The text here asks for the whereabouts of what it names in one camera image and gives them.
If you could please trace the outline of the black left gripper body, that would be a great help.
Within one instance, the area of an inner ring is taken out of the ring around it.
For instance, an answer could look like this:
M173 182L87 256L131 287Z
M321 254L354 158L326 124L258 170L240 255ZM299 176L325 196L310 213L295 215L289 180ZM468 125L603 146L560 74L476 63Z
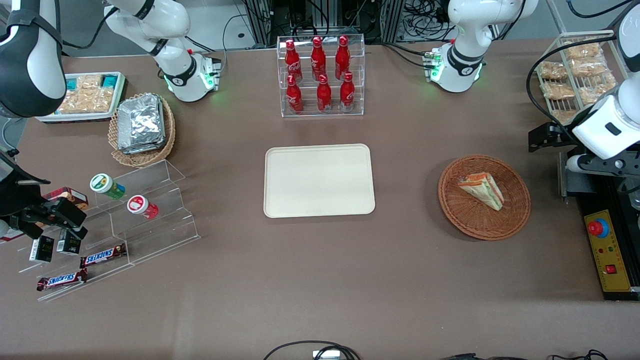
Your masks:
M567 147L567 146L575 146L576 139L569 132L569 130L562 124L557 123L546 123L546 147Z

